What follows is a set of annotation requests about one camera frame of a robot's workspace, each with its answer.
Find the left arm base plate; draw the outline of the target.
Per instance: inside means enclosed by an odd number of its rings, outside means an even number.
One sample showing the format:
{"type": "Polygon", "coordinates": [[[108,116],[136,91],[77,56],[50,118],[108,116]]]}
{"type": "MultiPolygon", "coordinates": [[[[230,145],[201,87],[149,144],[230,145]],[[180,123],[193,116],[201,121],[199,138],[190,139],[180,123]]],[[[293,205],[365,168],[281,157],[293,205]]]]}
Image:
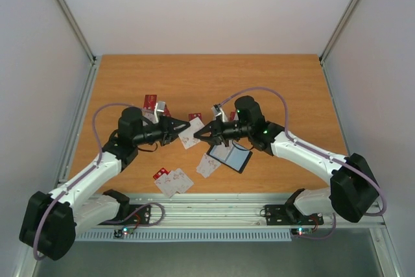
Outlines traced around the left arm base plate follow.
{"type": "Polygon", "coordinates": [[[126,213],[125,218],[121,218],[119,215],[114,217],[112,220],[99,223],[102,226],[109,225],[121,225],[121,226],[130,226],[130,225],[148,225],[150,224],[150,217],[152,214],[151,206],[144,204],[132,204],[129,207],[128,212],[126,213]]]}

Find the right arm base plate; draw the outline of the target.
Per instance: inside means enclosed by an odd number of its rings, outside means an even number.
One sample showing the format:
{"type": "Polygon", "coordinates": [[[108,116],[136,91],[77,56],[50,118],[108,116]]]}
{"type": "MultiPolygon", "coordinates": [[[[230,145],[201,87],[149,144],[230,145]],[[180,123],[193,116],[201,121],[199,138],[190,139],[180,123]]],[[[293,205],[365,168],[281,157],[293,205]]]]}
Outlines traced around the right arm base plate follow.
{"type": "Polygon", "coordinates": [[[317,213],[302,215],[296,208],[285,204],[267,204],[263,206],[262,212],[268,226],[314,226],[324,224],[323,217],[317,213]]]}

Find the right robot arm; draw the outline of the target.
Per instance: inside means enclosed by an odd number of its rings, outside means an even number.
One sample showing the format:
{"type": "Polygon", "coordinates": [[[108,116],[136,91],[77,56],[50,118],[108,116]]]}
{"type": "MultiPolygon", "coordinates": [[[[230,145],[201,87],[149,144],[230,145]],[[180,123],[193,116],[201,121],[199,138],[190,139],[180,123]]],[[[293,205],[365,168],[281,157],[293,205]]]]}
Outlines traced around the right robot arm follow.
{"type": "Polygon", "coordinates": [[[194,137],[211,146],[246,138],[253,148],[288,160],[323,180],[326,188],[298,189],[286,201],[285,215],[292,224],[318,213],[336,213],[351,223],[367,215],[379,197],[379,186],[363,156],[333,154],[294,136],[284,126],[266,120],[251,96],[238,98],[235,108],[237,120],[216,116],[194,137]]]}

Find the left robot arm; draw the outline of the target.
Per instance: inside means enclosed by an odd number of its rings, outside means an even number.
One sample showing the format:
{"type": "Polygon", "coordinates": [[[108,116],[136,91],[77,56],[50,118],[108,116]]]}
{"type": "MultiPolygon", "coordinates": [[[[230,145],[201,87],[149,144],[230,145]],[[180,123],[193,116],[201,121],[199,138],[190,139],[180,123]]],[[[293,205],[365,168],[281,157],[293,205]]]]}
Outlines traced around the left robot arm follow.
{"type": "Polygon", "coordinates": [[[27,204],[19,240],[32,247],[35,260],[58,260],[72,247],[75,237],[101,223],[123,224],[130,207],[122,194],[110,190],[90,201],[103,184],[124,171],[142,145],[165,146],[190,127],[189,122],[154,113],[146,118],[141,109],[125,104],[117,128],[98,154],[81,172],[48,193],[37,191],[27,204]]]}

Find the black leather card holder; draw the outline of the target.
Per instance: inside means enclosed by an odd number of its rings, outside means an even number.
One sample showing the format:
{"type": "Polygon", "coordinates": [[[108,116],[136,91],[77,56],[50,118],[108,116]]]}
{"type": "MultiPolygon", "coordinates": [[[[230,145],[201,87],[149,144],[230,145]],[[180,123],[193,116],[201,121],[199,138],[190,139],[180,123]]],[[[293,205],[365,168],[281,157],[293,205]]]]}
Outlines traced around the black leather card holder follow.
{"type": "Polygon", "coordinates": [[[252,151],[235,142],[231,142],[228,146],[224,144],[211,146],[207,152],[208,156],[239,174],[245,170],[252,154],[252,151]]]}

